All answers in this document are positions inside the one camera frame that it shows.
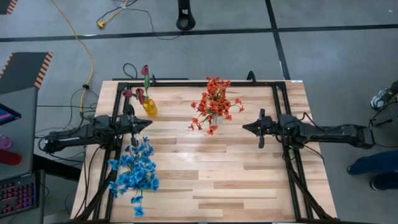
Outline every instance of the yellow cable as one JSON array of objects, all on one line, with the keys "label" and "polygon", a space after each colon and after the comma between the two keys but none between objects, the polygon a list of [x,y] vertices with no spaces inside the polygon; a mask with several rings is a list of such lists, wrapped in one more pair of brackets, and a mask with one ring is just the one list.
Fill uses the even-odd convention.
[{"label": "yellow cable", "polygon": [[[68,22],[68,24],[69,24],[69,26],[70,26],[70,28],[71,28],[71,30],[72,30],[72,32],[73,32],[73,35],[75,36],[76,40],[79,41],[79,42],[82,44],[82,46],[84,46],[84,48],[85,48],[86,51],[87,51],[88,56],[90,57],[91,72],[90,72],[90,76],[88,77],[88,79],[87,79],[87,81],[86,81],[86,85],[88,85],[88,84],[90,83],[91,79],[93,78],[93,75],[94,75],[94,61],[93,61],[93,56],[91,55],[91,52],[88,50],[87,46],[78,38],[78,36],[77,36],[77,34],[76,34],[76,32],[75,32],[75,30],[74,30],[72,24],[69,22],[68,18],[64,15],[64,13],[62,12],[62,10],[57,6],[57,4],[54,2],[54,0],[51,0],[51,2],[52,2],[52,4],[54,4],[54,6],[61,12],[63,18]],[[85,94],[86,94],[86,89],[84,89],[84,90],[83,90],[83,93],[81,94],[81,98],[80,98],[80,113],[83,112],[83,104],[84,104],[84,97],[85,97]]]},{"label": "yellow cable", "polygon": [[[124,3],[125,6],[127,6],[127,4],[129,3],[129,0],[126,0],[126,2]],[[104,23],[109,22],[114,16],[116,16],[119,12],[121,12],[123,10],[123,8],[120,8],[119,10],[117,10],[111,17],[109,17],[107,20],[103,21]]]}]

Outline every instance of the cable plug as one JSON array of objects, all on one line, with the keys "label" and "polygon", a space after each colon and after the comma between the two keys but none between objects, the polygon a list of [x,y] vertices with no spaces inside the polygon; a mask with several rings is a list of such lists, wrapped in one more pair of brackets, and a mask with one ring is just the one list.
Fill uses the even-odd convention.
[{"label": "cable plug", "polygon": [[104,29],[105,28],[105,22],[97,22],[97,26],[100,29]]}]

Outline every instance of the blue flower bouquet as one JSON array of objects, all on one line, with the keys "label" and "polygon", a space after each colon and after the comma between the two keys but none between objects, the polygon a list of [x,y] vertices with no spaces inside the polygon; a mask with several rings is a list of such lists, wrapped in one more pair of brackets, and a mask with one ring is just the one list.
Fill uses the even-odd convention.
[{"label": "blue flower bouquet", "polygon": [[124,150],[130,155],[123,155],[120,161],[108,161],[112,164],[112,170],[118,170],[119,167],[127,168],[118,176],[116,183],[111,181],[109,189],[115,198],[118,194],[123,195],[129,189],[136,191],[136,195],[131,199],[131,203],[138,203],[139,206],[134,207],[134,215],[136,217],[144,216],[144,209],[141,206],[142,192],[144,190],[157,191],[159,188],[159,179],[156,177],[156,164],[150,160],[150,156],[154,155],[154,148],[148,143],[147,137],[143,138],[143,142],[139,147],[128,146]]}]

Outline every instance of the blue jeans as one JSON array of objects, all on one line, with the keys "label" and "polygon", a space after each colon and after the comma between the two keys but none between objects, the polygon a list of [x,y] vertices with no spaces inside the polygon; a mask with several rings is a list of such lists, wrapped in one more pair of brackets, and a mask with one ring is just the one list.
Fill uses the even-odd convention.
[{"label": "blue jeans", "polygon": [[357,159],[349,167],[349,174],[377,173],[373,186],[380,190],[398,189],[398,151],[380,152]]}]

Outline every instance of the black mat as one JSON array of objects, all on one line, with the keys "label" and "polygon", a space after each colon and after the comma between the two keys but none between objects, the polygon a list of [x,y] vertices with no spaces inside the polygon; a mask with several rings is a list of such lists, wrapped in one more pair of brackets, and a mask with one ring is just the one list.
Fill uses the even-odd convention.
[{"label": "black mat", "polygon": [[0,0],[0,15],[11,14],[17,5],[17,0]]},{"label": "black mat", "polygon": [[0,73],[0,94],[36,86],[40,88],[53,53],[18,52],[9,57]]}]

